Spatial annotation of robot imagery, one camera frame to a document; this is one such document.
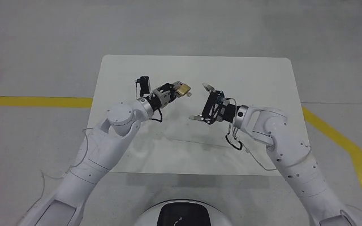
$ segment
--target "black wire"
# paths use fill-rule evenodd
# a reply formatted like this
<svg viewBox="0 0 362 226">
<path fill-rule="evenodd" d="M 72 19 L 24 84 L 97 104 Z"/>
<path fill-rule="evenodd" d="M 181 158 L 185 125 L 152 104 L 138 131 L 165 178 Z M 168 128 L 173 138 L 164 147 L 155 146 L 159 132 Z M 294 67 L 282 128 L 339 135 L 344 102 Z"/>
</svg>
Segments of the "black wire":
<svg viewBox="0 0 362 226">
<path fill-rule="evenodd" d="M 160 113 L 160 119 L 151 119 L 151 120 L 154 120 L 154 121 L 157 121 L 159 123 L 162 122 L 162 112 L 161 112 L 161 109 L 158 109 L 158 112 Z"/>
<path fill-rule="evenodd" d="M 229 134 L 230 134 L 230 132 L 227 133 L 227 135 L 225 135 L 226 141 L 227 141 L 227 142 L 229 143 L 229 145 L 231 145 L 233 148 L 237 149 L 238 151 L 241 151 L 241 150 L 243 149 L 243 143 L 242 143 L 241 141 L 238 141 L 240 147 L 236 147 L 233 143 L 231 143 L 231 142 L 229 141 L 229 138 L 227 137 Z"/>
</svg>

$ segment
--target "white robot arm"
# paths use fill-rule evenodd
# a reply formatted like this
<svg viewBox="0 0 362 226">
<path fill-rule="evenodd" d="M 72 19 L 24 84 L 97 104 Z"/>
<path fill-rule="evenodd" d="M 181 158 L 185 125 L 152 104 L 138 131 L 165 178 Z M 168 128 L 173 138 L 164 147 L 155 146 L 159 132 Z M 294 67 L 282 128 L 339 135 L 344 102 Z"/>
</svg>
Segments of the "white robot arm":
<svg viewBox="0 0 362 226">
<path fill-rule="evenodd" d="M 81 144 L 75 165 L 70 168 L 56 191 L 36 203 L 22 218 L 21 226 L 79 225 L 85 203 L 97 183 L 121 159 L 140 129 L 141 122 L 152 119 L 156 110 L 182 97 L 191 89 L 182 82 L 166 83 L 149 92 L 148 77 L 141 77 L 141 93 L 138 100 L 128 105 L 113 106 L 107 118 L 97 124 Z M 110 127 L 118 135 L 109 133 Z"/>
<path fill-rule="evenodd" d="M 227 142 L 241 150 L 243 144 L 236 137 L 238 129 L 254 140 L 266 145 L 266 151 L 277 170 L 288 182 L 302 202 L 309 215 L 310 225 L 357 225 L 353 216 L 330 189 L 325 181 L 309 146 L 291 131 L 287 116 L 275 108 L 253 108 L 235 106 L 231 98 L 225 98 L 222 91 L 203 84 L 210 93 L 202 114 L 190 119 L 213 124 L 215 121 L 228 121 L 232 124 L 232 136 Z M 248 124 L 254 113 L 259 112 L 253 130 Z"/>
</svg>

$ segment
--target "yellow tape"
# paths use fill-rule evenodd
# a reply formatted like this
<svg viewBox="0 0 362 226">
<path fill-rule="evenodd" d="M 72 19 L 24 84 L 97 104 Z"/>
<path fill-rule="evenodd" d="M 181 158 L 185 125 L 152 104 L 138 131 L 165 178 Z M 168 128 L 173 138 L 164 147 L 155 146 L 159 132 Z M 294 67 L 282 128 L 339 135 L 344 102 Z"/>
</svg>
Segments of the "yellow tape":
<svg viewBox="0 0 362 226">
<path fill-rule="evenodd" d="M 92 101 L 93 98 L 73 97 L 0 97 L 0 106 L 90 108 Z"/>
<path fill-rule="evenodd" d="M 90 108 L 93 98 L 72 97 L 0 97 L 0 107 L 72 107 Z M 362 186 L 362 150 L 343 134 L 303 107 L 305 121 L 312 124 L 350 155 L 358 180 Z"/>
<path fill-rule="evenodd" d="M 303 109 L 305 121 L 311 123 L 314 127 L 316 127 L 324 135 L 329 137 L 331 140 L 333 140 L 336 144 L 341 146 L 343 149 L 345 149 L 349 153 L 349 155 L 352 159 L 352 163 L 355 167 L 355 171 L 357 173 L 358 180 L 362 187 L 362 149 L 359 148 L 355 143 L 350 141 L 343 134 L 336 131 L 333 127 L 328 125 L 326 122 L 324 122 L 318 116 L 311 113 L 308 109 L 306 109 L 305 107 L 302 107 L 302 109 Z"/>
</svg>

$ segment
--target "small gold box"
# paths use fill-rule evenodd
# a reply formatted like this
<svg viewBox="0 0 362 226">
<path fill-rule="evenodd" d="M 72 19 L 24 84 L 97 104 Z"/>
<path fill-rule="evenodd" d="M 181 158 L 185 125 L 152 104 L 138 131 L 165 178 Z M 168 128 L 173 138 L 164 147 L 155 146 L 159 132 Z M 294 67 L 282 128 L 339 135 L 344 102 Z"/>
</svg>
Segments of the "small gold box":
<svg viewBox="0 0 362 226">
<path fill-rule="evenodd" d="M 188 86 L 188 85 L 186 85 L 186 84 L 184 83 L 184 84 L 182 84 L 182 85 L 180 86 L 180 88 L 178 88 L 178 89 L 176 90 L 176 92 L 177 92 L 178 94 L 180 94 L 181 97 L 183 97 L 183 96 L 186 95 L 190 90 L 191 90 L 191 87 Z"/>
</svg>

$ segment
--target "concrete floor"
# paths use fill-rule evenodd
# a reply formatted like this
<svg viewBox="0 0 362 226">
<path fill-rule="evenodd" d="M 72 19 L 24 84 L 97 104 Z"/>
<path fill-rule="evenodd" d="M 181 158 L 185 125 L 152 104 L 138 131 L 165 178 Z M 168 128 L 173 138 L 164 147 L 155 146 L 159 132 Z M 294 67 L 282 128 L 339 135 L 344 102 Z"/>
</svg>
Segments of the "concrete floor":
<svg viewBox="0 0 362 226">
<path fill-rule="evenodd" d="M 106 54 L 286 57 L 302 105 L 362 146 L 360 1 L 0 1 L 0 95 L 92 97 Z M 0 225 L 41 193 L 40 169 L 61 175 L 89 109 L 0 108 Z M 349 155 L 307 124 L 340 199 L 362 208 Z M 46 180 L 46 194 L 59 181 Z M 235 225 L 306 225 L 282 177 L 109 173 L 82 225 L 132 225 L 151 205 L 199 199 Z"/>
</svg>

